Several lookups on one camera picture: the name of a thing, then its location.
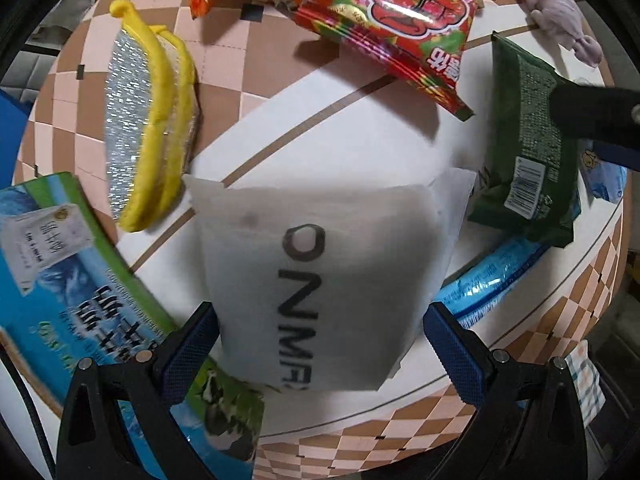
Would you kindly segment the red snack bag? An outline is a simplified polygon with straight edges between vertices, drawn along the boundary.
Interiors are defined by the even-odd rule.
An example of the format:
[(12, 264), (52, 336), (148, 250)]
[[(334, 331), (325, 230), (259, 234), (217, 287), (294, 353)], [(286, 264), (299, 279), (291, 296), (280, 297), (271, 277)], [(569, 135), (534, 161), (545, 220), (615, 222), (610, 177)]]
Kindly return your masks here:
[(462, 122), (473, 111), (457, 94), (461, 57), (484, 0), (332, 0), (304, 3), (297, 25), (346, 44), (408, 82)]

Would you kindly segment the blue green milk carton box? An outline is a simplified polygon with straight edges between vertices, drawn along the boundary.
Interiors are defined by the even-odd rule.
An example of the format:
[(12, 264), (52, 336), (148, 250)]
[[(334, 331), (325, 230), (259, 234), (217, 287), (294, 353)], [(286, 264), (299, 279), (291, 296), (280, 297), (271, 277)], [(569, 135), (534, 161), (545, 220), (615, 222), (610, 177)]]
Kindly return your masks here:
[[(51, 174), (2, 191), (1, 356), (26, 402), (40, 398), (62, 420), (81, 360), (125, 363), (180, 328), (120, 258), (74, 176)], [(130, 403), (119, 408), (151, 479), (168, 479)], [(252, 476), (262, 400), (209, 354), (170, 412), (212, 479)]]

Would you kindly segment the yellow silver scrubber sponge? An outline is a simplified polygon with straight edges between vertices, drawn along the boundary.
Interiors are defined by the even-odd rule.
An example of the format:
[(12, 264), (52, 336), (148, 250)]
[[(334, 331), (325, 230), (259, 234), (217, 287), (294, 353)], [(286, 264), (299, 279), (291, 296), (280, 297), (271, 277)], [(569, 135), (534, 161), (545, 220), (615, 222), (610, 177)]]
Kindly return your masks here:
[(112, 1), (110, 14), (120, 29), (105, 83), (108, 203), (122, 230), (140, 232), (180, 200), (200, 114), (196, 68), (186, 44), (132, 2)]

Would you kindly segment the dark green snack bag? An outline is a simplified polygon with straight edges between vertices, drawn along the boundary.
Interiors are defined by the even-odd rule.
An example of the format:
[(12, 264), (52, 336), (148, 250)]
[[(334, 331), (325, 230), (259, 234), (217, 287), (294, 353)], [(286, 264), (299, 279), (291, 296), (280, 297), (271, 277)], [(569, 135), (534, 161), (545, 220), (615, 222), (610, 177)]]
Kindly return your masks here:
[(578, 146), (550, 117), (551, 92), (570, 81), (541, 58), (491, 35), (494, 96), (485, 184), (469, 220), (563, 248), (580, 214)]

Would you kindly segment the light purple towel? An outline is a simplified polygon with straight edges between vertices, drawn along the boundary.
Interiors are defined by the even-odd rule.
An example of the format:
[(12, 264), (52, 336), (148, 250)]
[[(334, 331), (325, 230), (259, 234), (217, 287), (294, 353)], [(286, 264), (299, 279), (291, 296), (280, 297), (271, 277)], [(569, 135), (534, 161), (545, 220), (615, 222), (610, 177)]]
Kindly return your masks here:
[(603, 60), (600, 44), (582, 29), (582, 12), (575, 0), (524, 0), (533, 21), (580, 62), (597, 67)]

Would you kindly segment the blue long snack pack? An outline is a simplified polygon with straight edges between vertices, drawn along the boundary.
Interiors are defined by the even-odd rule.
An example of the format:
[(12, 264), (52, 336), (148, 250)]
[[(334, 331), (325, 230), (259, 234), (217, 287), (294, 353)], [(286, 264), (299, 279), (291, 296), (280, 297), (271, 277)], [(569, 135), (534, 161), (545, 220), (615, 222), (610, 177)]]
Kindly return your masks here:
[(549, 248), (521, 236), (509, 237), (469, 271), (442, 286), (434, 302), (470, 328), (503, 300)]

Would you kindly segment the light blue tissue pack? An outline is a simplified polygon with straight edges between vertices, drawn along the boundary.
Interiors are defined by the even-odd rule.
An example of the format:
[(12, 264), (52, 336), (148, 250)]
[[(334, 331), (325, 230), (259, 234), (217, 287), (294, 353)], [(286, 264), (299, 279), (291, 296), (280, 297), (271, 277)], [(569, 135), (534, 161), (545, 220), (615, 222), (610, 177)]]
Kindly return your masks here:
[(578, 141), (579, 169), (591, 198), (618, 204), (627, 183), (627, 169), (601, 160), (591, 140)]

